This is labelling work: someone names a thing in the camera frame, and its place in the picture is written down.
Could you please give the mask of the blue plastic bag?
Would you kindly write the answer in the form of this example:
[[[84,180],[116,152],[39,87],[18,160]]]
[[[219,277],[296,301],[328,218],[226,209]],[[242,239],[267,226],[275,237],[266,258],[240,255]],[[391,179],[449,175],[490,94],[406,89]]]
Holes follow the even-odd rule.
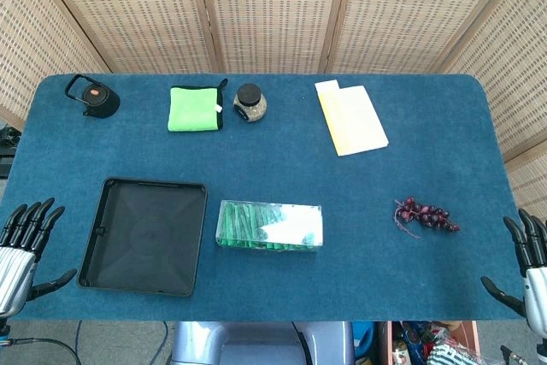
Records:
[[[355,359],[368,356],[373,348],[375,335],[374,321],[352,321],[353,344]]]

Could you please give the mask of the black teapot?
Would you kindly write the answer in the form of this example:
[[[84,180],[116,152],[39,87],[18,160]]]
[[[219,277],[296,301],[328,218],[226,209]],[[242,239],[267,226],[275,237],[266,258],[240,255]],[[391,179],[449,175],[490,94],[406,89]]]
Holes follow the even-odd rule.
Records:
[[[82,96],[76,97],[70,91],[79,79],[84,79],[87,82],[87,86],[82,91]],[[84,104],[83,116],[99,119],[105,119],[114,115],[121,104],[120,97],[115,91],[104,83],[83,74],[76,74],[68,82],[64,89],[64,94],[66,97]]]

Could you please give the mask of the purple artificial grape bunch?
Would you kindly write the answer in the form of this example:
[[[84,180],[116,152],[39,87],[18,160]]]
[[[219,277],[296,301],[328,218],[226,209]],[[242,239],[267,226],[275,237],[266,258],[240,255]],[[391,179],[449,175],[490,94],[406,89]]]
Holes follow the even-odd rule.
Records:
[[[436,207],[432,204],[423,204],[416,201],[414,197],[407,197],[403,201],[395,200],[396,208],[393,214],[393,220],[396,227],[412,238],[420,238],[413,233],[408,224],[417,222],[424,228],[430,228],[435,231],[446,231],[448,233],[457,233],[461,230],[460,226],[450,218],[448,210]]]

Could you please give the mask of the yellow and white paper envelope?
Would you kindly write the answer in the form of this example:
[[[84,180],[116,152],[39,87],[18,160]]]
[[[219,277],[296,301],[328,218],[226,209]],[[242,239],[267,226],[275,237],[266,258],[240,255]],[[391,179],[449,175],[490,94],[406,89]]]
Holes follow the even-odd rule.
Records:
[[[338,156],[388,146],[385,130],[363,85],[340,88],[333,79],[315,83],[315,89]]]

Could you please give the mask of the green microfiber cloth black trim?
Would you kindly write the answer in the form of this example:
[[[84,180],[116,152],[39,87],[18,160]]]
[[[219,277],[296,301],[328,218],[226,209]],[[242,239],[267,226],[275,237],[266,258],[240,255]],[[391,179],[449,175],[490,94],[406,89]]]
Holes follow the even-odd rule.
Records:
[[[223,128],[223,89],[228,79],[216,86],[175,85],[170,89],[168,130],[211,132]]]

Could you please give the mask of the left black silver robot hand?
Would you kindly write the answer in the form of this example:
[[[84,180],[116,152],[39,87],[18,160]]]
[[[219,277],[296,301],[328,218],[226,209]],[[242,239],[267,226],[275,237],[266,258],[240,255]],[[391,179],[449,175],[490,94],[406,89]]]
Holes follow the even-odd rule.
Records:
[[[18,206],[0,229],[0,322],[17,315],[25,304],[57,291],[76,275],[69,269],[59,278],[35,285],[34,275],[51,231],[65,211],[53,209],[53,197]]]

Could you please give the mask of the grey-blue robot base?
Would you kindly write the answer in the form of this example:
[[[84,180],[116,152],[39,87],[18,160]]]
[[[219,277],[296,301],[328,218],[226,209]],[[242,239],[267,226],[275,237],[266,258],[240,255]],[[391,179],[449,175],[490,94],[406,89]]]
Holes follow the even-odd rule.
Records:
[[[180,321],[168,365],[354,365],[348,321]]]

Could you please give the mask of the black square plastic tray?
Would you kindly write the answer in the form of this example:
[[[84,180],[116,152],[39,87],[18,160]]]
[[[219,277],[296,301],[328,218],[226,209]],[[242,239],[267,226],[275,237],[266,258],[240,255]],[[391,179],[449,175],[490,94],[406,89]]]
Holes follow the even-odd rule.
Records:
[[[106,179],[79,286],[189,297],[207,199],[207,188],[198,183]]]

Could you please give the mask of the black equipment beside table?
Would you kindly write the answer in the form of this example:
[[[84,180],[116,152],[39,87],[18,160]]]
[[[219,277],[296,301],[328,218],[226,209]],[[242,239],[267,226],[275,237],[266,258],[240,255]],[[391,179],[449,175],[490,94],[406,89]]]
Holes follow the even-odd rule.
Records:
[[[21,140],[21,132],[11,126],[0,128],[0,179],[9,177],[15,159],[15,152]]]

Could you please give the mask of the woven rattan folding screen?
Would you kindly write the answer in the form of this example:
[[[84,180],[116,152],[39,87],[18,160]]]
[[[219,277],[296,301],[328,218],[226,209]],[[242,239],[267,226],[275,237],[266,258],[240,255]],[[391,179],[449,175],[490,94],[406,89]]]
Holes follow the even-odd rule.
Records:
[[[0,126],[72,72],[462,73],[547,212],[547,0],[0,0]]]

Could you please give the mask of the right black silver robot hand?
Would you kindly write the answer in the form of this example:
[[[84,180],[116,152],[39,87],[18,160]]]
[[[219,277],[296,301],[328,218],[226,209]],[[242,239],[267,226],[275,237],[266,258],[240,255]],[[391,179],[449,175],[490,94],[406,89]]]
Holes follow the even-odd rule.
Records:
[[[505,216],[503,223],[515,246],[519,272],[523,280],[523,298],[518,299],[500,290],[487,276],[480,281],[486,291],[499,303],[526,319],[530,329],[547,339],[547,221],[518,209],[521,228]]]

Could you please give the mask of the glass jar with black lid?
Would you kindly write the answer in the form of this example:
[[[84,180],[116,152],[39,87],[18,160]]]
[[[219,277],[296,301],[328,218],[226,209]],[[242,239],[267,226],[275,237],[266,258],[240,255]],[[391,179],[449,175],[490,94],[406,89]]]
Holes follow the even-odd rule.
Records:
[[[266,114],[267,106],[261,88],[250,83],[241,85],[233,100],[234,109],[247,122],[259,121]]]

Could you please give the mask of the blue felt table cover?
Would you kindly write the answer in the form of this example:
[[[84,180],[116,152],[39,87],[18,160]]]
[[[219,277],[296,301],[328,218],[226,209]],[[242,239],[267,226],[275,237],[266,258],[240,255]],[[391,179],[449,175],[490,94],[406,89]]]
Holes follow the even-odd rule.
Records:
[[[503,217],[516,207],[482,85],[467,74],[354,74],[389,144],[338,156],[316,94],[317,75],[231,74],[261,87],[266,115],[232,109],[217,132],[170,132],[174,85],[217,85],[218,74],[102,74],[121,99],[107,119],[67,98],[69,75],[35,92],[0,203],[0,224],[23,203],[65,207],[35,275],[52,280],[82,263],[103,182],[109,177],[197,182],[208,191],[203,239],[189,297],[100,291],[69,284],[28,303],[24,320],[507,320],[488,276],[523,292]],[[448,210],[457,233],[408,228],[395,200]],[[222,200],[318,205],[324,244],[315,252],[231,250],[215,242]]]

